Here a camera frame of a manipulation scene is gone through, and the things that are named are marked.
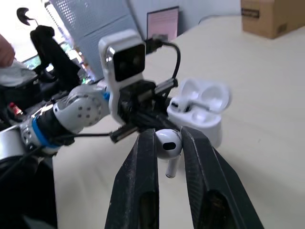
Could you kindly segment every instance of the white earbud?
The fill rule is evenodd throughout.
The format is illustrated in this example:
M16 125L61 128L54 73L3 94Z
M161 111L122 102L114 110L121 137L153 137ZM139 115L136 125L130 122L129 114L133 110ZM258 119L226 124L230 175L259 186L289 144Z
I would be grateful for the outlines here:
M176 176L182 151L181 133L172 129L163 129L156 132L158 138L158 158L168 160L165 175L168 178Z
M189 107L189 99L176 97L171 100L170 106L177 112L185 112Z
M172 129L163 129L156 132L158 138L158 158L171 160L178 157L182 150L182 136Z

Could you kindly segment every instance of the monitor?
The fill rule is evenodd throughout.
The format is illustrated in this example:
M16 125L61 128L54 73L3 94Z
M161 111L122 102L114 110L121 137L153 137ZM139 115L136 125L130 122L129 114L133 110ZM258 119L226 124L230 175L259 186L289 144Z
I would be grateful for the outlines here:
M147 39L154 34L164 34L171 41L178 33L179 7L172 7L163 10L147 13Z

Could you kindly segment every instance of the table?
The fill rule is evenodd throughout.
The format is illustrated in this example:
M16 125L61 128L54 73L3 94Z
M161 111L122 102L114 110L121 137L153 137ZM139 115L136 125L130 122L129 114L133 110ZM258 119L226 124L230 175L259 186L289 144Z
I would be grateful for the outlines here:
M182 53L179 80L217 80L233 91L218 151L236 170L264 227L304 228L305 28L268 40L242 32L240 17L219 17L175 42ZM162 48L147 57L144 76L161 82L174 65L174 51ZM85 132L117 127L106 117ZM115 145L108 138L78 139L60 150L53 160L60 229L104 227L115 175L135 139ZM184 164L175 179L165 170L159 161L160 228L192 228Z

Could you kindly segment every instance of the white charging case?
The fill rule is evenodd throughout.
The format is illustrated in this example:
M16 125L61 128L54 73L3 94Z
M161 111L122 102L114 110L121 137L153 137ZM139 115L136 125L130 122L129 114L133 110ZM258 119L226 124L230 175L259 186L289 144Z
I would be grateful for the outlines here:
M181 82L179 92L167 108L169 119L181 126L188 126L206 135L212 146L222 142L221 112L229 107L232 94L223 83L200 79L187 79ZM188 111L178 111L173 101L189 101L193 104Z

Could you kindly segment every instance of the cardboard box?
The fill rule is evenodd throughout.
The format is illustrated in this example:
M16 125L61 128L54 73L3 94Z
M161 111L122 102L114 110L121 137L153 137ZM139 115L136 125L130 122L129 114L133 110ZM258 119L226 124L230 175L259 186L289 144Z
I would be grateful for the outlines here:
M305 25L305 0L241 0L243 30L276 38Z

